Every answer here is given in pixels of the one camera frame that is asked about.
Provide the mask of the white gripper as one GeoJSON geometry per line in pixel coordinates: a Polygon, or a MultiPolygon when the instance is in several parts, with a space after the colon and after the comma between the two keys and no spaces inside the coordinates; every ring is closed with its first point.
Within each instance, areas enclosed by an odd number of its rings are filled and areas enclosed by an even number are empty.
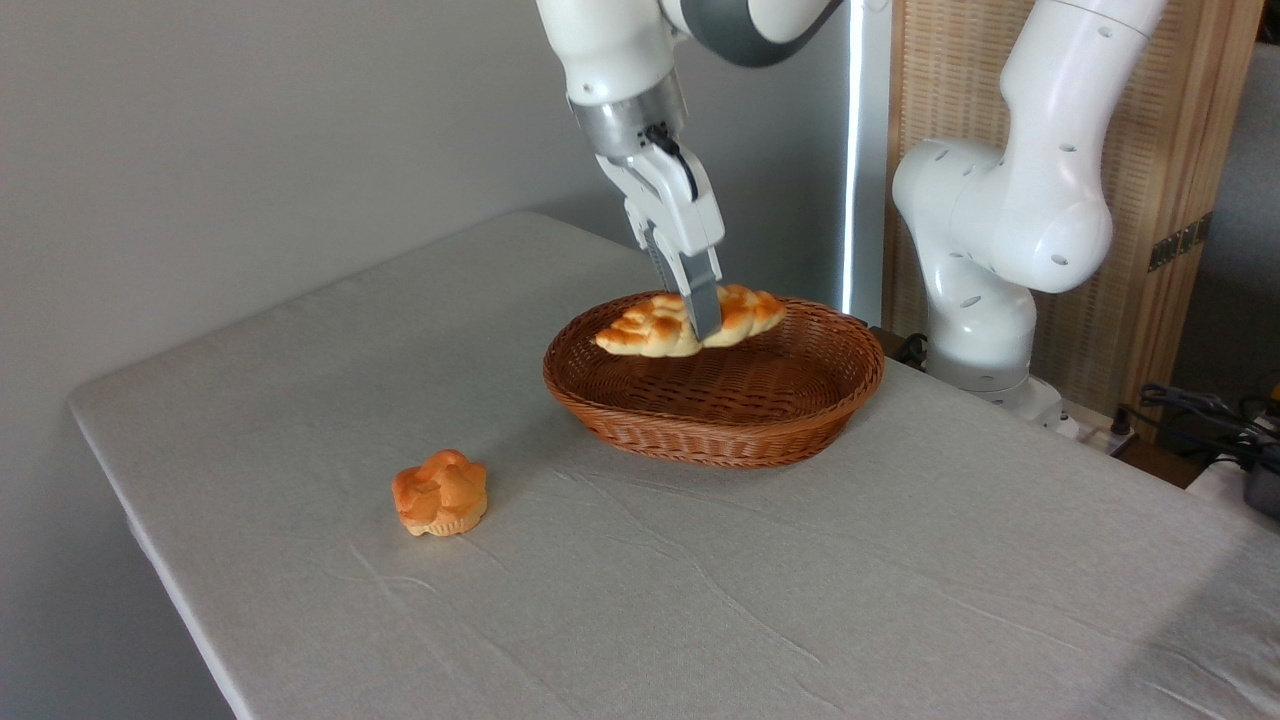
{"type": "Polygon", "coordinates": [[[699,341],[721,329],[716,250],[724,223],[701,163],[692,154],[649,143],[626,158],[599,155],[598,164],[623,195],[637,246],[650,258],[668,293],[678,293],[699,341]]]}

